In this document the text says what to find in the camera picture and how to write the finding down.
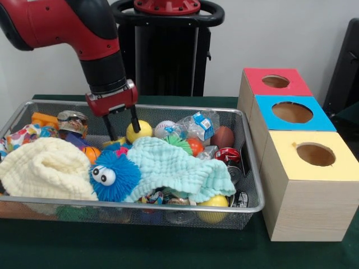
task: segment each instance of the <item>white wall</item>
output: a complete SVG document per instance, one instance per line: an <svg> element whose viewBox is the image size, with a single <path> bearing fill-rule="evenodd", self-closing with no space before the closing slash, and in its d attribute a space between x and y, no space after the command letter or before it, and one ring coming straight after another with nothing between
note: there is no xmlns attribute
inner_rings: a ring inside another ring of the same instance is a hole
<svg viewBox="0 0 359 269"><path fill-rule="evenodd" d="M298 68L323 102L358 0L217 0L226 11L214 27L205 95L238 96L244 67ZM0 33L0 126L34 94L88 91L68 45L21 52Z"/></svg>

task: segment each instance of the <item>googly eye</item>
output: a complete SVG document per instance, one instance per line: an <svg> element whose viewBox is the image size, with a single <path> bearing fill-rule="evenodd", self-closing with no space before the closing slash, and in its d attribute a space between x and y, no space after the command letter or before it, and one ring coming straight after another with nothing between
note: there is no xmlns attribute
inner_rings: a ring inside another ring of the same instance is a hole
<svg viewBox="0 0 359 269"><path fill-rule="evenodd" d="M111 186L116 180L115 172L110 168L105 168L101 172L101 183L104 186Z"/></svg>
<svg viewBox="0 0 359 269"><path fill-rule="evenodd" d="M92 177L97 181L97 182L101 182L101 175L102 175L102 170L105 167L102 165L98 165L96 166L93 170L92 170Z"/></svg>

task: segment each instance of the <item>orange ball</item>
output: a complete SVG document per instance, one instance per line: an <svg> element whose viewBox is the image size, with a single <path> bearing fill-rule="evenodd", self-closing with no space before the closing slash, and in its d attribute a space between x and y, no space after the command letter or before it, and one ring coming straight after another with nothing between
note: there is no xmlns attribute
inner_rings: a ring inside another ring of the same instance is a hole
<svg viewBox="0 0 359 269"><path fill-rule="evenodd" d="M198 153L204 151L204 146L202 145L201 141L195 138L187 139L188 144L190 144L193 156L196 157Z"/></svg>
<svg viewBox="0 0 359 269"><path fill-rule="evenodd" d="M89 158L91 164L95 164L95 161L101 154L101 151L99 151L95 147L84 147L82 151Z"/></svg>

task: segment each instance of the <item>red box lid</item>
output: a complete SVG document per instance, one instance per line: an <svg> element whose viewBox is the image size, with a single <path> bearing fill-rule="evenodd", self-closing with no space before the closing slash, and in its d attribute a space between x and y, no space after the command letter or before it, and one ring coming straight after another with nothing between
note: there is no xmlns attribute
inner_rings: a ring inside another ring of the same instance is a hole
<svg viewBox="0 0 359 269"><path fill-rule="evenodd" d="M245 68L255 95L313 96L296 69Z"/></svg>

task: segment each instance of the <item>yellow box lid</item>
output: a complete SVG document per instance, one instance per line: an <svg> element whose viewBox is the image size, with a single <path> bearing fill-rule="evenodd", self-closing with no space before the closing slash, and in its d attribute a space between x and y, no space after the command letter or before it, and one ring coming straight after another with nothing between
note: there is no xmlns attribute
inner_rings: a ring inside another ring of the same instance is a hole
<svg viewBox="0 0 359 269"><path fill-rule="evenodd" d="M359 181L359 163L338 133L269 133L290 180Z"/></svg>

